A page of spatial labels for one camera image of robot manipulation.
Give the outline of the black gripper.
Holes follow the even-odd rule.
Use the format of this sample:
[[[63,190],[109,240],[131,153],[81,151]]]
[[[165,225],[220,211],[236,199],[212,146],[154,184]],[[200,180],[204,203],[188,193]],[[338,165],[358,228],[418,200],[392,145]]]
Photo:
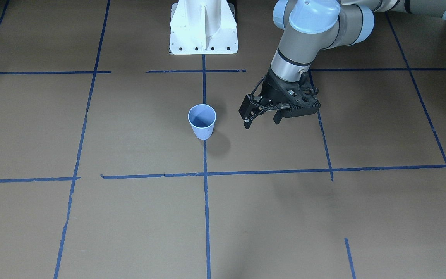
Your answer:
[[[279,125],[283,119],[281,109],[288,108],[289,105],[283,103],[284,96],[280,92],[279,78],[273,70],[269,69],[266,76],[260,81],[261,92],[255,96],[253,93],[247,94],[239,108],[240,116],[243,117],[245,129],[250,129],[255,118],[265,111],[277,110],[274,115],[274,123]]]

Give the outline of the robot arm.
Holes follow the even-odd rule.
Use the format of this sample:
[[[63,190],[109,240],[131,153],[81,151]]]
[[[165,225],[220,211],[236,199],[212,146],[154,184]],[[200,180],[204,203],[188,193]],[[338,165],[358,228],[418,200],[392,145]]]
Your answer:
[[[446,0],[279,0],[274,23],[283,30],[258,95],[247,94],[239,108],[243,125],[274,111],[274,122],[317,113],[318,89],[309,69],[321,50],[350,46],[367,39],[374,13],[397,11],[446,20]]]

